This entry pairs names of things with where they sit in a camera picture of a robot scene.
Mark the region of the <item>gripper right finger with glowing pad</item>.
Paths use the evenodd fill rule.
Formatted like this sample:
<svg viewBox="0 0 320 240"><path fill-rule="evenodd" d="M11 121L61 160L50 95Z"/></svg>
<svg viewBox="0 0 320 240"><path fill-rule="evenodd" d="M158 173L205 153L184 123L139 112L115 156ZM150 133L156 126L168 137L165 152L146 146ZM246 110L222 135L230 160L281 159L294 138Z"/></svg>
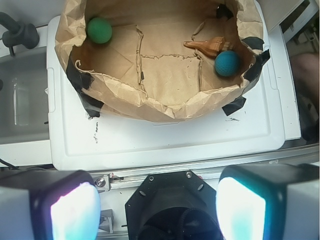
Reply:
<svg viewBox="0 0 320 240"><path fill-rule="evenodd" d="M318 240L320 168L229 165L219 178L216 214L226 240Z"/></svg>

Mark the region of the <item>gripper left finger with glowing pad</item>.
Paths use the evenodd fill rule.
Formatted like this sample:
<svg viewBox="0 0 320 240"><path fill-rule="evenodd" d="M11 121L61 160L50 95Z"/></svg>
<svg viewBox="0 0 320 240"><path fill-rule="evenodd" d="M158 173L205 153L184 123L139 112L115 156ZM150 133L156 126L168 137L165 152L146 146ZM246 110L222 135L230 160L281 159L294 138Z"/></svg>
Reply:
<svg viewBox="0 0 320 240"><path fill-rule="evenodd" d="M86 171L0 174L2 240L94 240L100 217L100 196Z"/></svg>

